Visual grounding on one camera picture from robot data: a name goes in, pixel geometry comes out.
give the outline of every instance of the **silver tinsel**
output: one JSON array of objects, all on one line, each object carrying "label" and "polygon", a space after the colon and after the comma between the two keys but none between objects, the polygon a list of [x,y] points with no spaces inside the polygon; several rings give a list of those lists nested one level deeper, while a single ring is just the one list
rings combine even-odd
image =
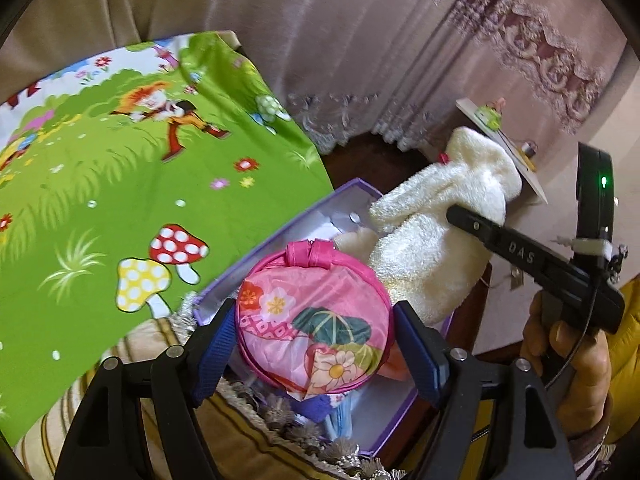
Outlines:
[{"label": "silver tinsel", "polygon": [[310,454],[320,452],[320,436],[320,429],[312,422],[304,426],[289,426],[284,433],[284,438],[298,444]]},{"label": "silver tinsel", "polygon": [[258,411],[258,403],[255,401],[254,391],[250,386],[238,381],[231,384],[231,387],[240,399],[244,400],[244,402],[251,406],[256,412]]},{"label": "silver tinsel", "polygon": [[272,431],[281,431],[296,420],[289,401],[274,394],[269,394],[266,404],[260,407],[260,416]]},{"label": "silver tinsel", "polygon": [[320,459],[341,467],[345,473],[353,476],[361,471],[359,453],[358,444],[341,436],[322,450]]},{"label": "silver tinsel", "polygon": [[369,480],[393,480],[391,473],[385,470],[379,458],[362,461],[362,477]]},{"label": "silver tinsel", "polygon": [[193,317],[193,301],[197,297],[195,292],[187,292],[182,298],[180,309],[169,316],[169,322],[181,345],[186,343],[198,327],[198,323]]}]

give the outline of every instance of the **white plush toy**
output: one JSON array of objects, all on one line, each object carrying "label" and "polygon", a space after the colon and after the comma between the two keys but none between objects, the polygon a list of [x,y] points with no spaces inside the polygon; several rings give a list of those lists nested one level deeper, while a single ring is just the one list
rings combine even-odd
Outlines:
[{"label": "white plush toy", "polygon": [[469,128],[453,131],[449,162],[431,164],[370,209],[381,232],[369,265],[395,303],[408,300],[422,322],[432,325],[458,307],[480,279],[491,253],[447,222],[460,204],[504,223],[506,203],[521,189],[507,153]]}]

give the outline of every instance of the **red mushroom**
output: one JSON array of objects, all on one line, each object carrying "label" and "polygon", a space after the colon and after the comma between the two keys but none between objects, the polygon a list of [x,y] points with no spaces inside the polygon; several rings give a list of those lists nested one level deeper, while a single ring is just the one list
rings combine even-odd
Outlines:
[{"label": "red mushroom", "polygon": [[190,285],[200,281],[200,276],[191,268],[191,264],[207,254],[209,248],[206,243],[178,224],[163,226],[149,245],[149,257],[152,260],[165,265],[175,265],[178,276]]}]

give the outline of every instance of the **cable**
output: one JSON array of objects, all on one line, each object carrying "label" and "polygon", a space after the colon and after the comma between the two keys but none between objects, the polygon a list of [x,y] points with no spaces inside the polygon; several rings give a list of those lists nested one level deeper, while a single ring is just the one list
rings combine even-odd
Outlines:
[{"label": "cable", "polygon": [[[569,352],[566,359],[562,363],[562,366],[560,367],[558,372],[549,380],[547,384],[545,384],[545,390],[548,390],[555,384],[555,382],[560,378],[560,376],[567,369],[569,364],[571,364],[571,361],[574,359],[575,355],[578,353],[578,350],[580,349],[580,345],[584,341],[584,337],[587,335],[587,330],[589,329],[589,325],[591,323],[591,317],[593,316],[593,310],[596,304],[596,298],[598,296],[598,288],[600,287],[601,280],[602,280],[602,276],[600,274],[596,275],[595,279],[593,280],[593,290],[591,291],[591,299],[589,301],[589,311],[587,313],[587,318],[584,322],[584,327],[582,328],[582,333],[580,334],[578,341],[576,341],[574,346],[571,348],[571,351]],[[471,444],[474,443],[476,440],[480,440],[482,437],[487,436],[489,434],[490,429],[491,429],[491,426],[489,425],[482,428],[482,430],[476,431],[471,436]]]},{"label": "cable", "polygon": [[587,330],[589,329],[589,325],[591,323],[591,316],[593,316],[593,309],[596,304],[596,297],[598,295],[598,288],[600,287],[601,279],[602,277],[598,274],[595,280],[593,280],[593,290],[591,291],[591,301],[589,302],[589,313],[587,314],[587,319],[584,322],[584,327],[582,328],[582,333],[580,334],[578,341],[576,341],[574,346],[571,348],[569,355],[564,360],[564,363],[562,363],[562,366],[560,367],[558,372],[549,380],[547,384],[545,384],[545,390],[548,390],[554,385],[554,383],[560,378],[562,373],[567,369],[575,355],[578,353],[580,345],[582,344],[584,337],[587,335]]}]

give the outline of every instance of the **blue fabric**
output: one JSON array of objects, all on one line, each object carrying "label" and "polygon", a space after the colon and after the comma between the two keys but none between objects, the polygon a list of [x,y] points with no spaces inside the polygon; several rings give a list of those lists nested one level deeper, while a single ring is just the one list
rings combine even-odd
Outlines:
[{"label": "blue fabric", "polygon": [[219,330],[211,338],[209,347],[198,366],[198,383],[191,394],[196,406],[201,405],[204,399],[215,393],[234,346],[236,346],[236,310],[230,308]]},{"label": "blue fabric", "polygon": [[335,410],[331,405],[329,396],[326,395],[318,395],[307,400],[296,400],[287,395],[283,390],[280,390],[278,394],[289,400],[291,409],[294,412],[299,413],[302,416],[306,416],[306,418],[309,418],[316,424],[322,422],[328,413]]},{"label": "blue fabric", "polygon": [[[414,316],[420,326],[424,328],[419,318],[415,314]],[[412,323],[412,319],[400,308],[399,303],[394,307],[394,319],[396,322],[396,341],[414,379],[418,394],[430,402],[432,406],[439,408],[443,396],[440,385],[447,378],[441,377],[441,370],[431,358]]]},{"label": "blue fabric", "polygon": [[353,424],[351,421],[351,401],[353,397],[347,394],[344,400],[324,420],[324,430],[330,440],[343,436],[353,436]]}]

